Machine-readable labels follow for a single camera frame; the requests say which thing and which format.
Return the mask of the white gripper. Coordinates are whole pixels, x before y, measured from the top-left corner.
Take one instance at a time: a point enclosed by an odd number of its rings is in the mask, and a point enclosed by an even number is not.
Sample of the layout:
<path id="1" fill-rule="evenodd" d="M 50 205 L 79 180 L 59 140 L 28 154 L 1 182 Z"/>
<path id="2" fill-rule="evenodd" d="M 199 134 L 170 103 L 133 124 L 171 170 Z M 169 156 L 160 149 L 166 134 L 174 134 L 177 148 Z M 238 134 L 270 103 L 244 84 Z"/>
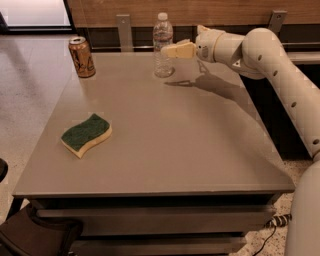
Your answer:
<path id="1" fill-rule="evenodd" d="M 197 57 L 209 63 L 214 63 L 215 45 L 223 30 L 210 29 L 203 25 L 197 26 L 196 45 L 190 39 L 183 39 L 176 44 L 165 46 L 161 49 L 161 54 L 168 58 L 190 59 L 196 55 Z"/>

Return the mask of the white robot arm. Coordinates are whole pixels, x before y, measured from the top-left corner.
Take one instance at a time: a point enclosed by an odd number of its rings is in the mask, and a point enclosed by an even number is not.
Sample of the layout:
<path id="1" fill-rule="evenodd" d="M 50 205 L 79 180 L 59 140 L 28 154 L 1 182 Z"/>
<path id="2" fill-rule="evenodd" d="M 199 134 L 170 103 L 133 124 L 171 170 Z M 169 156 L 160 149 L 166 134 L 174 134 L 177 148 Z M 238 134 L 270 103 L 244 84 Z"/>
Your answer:
<path id="1" fill-rule="evenodd" d="M 278 37 L 266 28 L 242 36 L 200 25 L 194 42 L 185 39 L 169 44 L 160 53 L 169 58 L 196 56 L 202 61 L 222 63 L 248 78 L 268 79 L 313 159 L 294 192 L 285 256 L 319 256 L 319 88 L 293 64 Z"/>

